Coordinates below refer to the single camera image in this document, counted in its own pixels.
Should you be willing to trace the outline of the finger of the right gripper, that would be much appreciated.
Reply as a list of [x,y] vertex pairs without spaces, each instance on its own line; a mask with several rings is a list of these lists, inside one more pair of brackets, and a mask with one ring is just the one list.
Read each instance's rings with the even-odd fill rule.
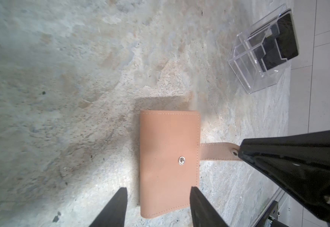
[[330,131],[245,139],[239,158],[330,224]]

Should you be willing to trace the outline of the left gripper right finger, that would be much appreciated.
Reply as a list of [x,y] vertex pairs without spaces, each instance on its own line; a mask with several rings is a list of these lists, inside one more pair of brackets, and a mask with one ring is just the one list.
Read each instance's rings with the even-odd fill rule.
[[228,227],[198,187],[191,187],[190,208],[194,227]]

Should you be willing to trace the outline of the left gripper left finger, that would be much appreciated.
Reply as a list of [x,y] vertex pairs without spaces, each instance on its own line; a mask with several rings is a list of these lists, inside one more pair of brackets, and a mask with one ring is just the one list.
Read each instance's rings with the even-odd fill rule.
[[89,226],[124,227],[127,203],[127,188],[121,187]]

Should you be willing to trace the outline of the clear acrylic card stand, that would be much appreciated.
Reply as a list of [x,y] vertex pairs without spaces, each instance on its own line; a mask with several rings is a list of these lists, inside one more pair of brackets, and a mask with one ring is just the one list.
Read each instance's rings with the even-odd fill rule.
[[298,55],[292,10],[283,4],[236,36],[228,63],[251,94],[277,84]]

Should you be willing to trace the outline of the black VIP credit card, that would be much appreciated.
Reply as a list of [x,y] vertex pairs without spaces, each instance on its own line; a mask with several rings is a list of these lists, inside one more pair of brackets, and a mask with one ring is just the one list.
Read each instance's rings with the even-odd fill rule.
[[255,48],[254,53],[263,72],[267,72],[286,62],[285,59],[281,58],[279,52],[277,45],[278,35],[279,29],[276,24],[273,24],[269,29],[252,33],[250,37],[249,42],[252,47],[262,42],[261,46]]

